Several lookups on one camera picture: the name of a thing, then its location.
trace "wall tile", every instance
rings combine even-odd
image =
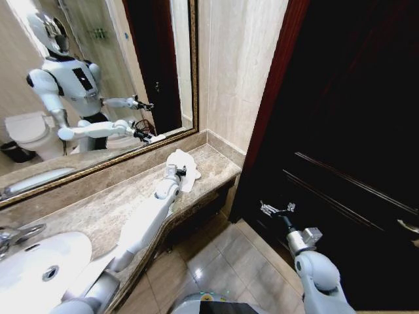
[[[208,129],[246,152],[278,41],[287,0],[211,0]],[[205,67],[200,76],[206,77]]]
[[[208,131],[208,144],[234,162],[237,166],[243,167],[244,158],[246,157],[245,152],[233,147],[232,144],[226,142],[212,131]]]
[[[199,128],[204,130],[208,122],[211,1],[199,1],[198,23]]]

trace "robot shoulder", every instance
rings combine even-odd
[[[26,82],[38,93],[53,93],[64,95],[61,86],[58,84],[54,75],[48,71],[34,69],[29,72]]]
[[[95,80],[100,78],[100,67],[96,63],[90,62],[85,60],[87,67],[89,68],[90,72],[93,74]]]

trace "door handle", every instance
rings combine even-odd
[[[412,224],[407,224],[401,219],[397,219],[397,222],[400,224],[400,226],[404,227],[404,229],[419,234],[419,227],[413,226]]]

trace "chrome faucet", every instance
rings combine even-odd
[[[7,252],[13,245],[20,244],[30,237],[40,234],[46,224],[38,224],[25,229],[14,229],[9,226],[0,226],[0,260],[6,257]]]

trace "toilet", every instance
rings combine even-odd
[[[8,116],[6,130],[24,149],[35,151],[43,160],[63,156],[63,144],[56,134],[54,119],[43,111]]]

